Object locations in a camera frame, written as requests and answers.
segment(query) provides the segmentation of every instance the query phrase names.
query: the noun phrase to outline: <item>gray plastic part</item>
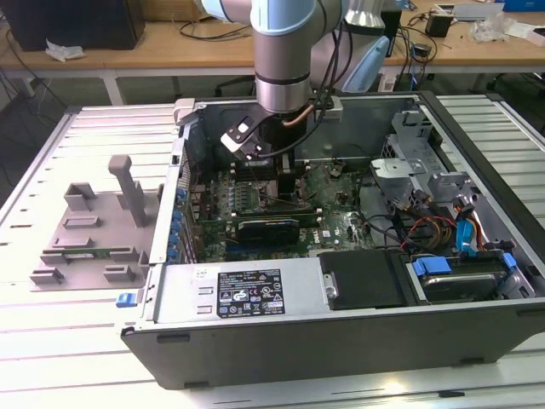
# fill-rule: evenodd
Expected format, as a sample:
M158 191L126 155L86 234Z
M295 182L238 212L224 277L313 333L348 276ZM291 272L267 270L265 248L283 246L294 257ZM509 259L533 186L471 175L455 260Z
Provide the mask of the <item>gray plastic part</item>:
M141 187L137 183L133 184L138 200ZM70 207L66 210L38 266L38 270L57 268L64 279L60 284L52 278L33 279L37 285L32 290L141 288L146 283L148 255L159 210L155 189L141 193L140 201L144 204L148 221L142 228L136 227L131 212L121 207L118 193L94 194L88 184L73 184L67 193L81 196L86 206L79 211L73 211ZM74 221L84 222L76 222L78 228L68 227ZM130 276L134 276L134 279L108 280L104 275L105 267L116 265L129 266Z
M129 205L127 204L127 200L125 199L125 196L122 193L118 194L118 202L119 202L119 207L121 207L121 209L127 210L129 208Z
M122 251L112 251L110 256L114 262L135 262L138 260L138 251L134 247Z
M65 201L72 211L89 211L87 200L95 198L95 192L88 183L73 183L65 193Z
M150 271L150 257L147 256L145 251L142 251L140 253L140 257L138 258L138 268L144 274L144 278L147 279L147 273Z
M133 177L130 174L132 161L128 155L114 155L108 164L110 173L117 177L123 196L127 201L130 213L133 216L135 225L142 228L146 225L146 212L144 211L143 192L140 185L135 186Z
M40 258L48 266L56 264L68 264L68 260L66 260L66 257L64 257L62 253L42 254Z
M97 216L83 217L67 217L63 226L65 228L97 228L99 227L100 219Z
M31 280L36 285L59 285L64 276L55 267L38 268L32 272Z
M129 266L105 266L104 267L104 277L109 282L118 282L118 281L134 281L136 274L130 269Z
M52 247L54 249L73 249L91 247L92 245L93 240L91 240L90 237L70 237L66 239L56 239Z

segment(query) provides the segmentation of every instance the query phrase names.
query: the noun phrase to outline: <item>black box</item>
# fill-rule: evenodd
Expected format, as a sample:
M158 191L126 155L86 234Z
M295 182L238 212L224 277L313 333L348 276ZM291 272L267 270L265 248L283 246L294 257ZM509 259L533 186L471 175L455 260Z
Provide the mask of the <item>black box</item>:
M399 22L401 21L401 9L395 0L385 0L382 5L381 12L382 21L386 28L384 29L384 35L390 40L390 46L388 47L388 52L386 57L392 55L393 45L395 44L395 36L398 32Z
M0 0L11 31L25 51L66 47L133 49L144 32L140 0Z
M454 16L452 14L430 13L427 18L426 34L430 37L446 37Z

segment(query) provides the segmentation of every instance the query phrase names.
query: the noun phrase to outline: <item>warning label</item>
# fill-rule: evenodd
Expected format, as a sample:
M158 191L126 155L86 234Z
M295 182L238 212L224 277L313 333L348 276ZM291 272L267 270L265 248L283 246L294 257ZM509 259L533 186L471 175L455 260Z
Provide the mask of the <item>warning label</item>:
M220 318L285 314L280 270L218 274Z

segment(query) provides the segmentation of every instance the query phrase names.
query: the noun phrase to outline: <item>white sticker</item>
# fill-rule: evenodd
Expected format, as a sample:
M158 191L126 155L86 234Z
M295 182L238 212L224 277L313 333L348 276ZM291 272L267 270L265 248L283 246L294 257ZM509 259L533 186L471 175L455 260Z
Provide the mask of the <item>white sticker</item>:
M193 279L215 279L219 272L219 267L196 267L193 270Z

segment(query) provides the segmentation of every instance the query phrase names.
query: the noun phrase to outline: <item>computer case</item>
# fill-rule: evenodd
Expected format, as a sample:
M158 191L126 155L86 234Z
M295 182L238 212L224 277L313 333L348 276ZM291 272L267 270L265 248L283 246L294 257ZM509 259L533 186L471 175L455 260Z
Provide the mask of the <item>computer case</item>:
M25 51L66 47L133 49L144 32L140 0L0 0L14 38Z

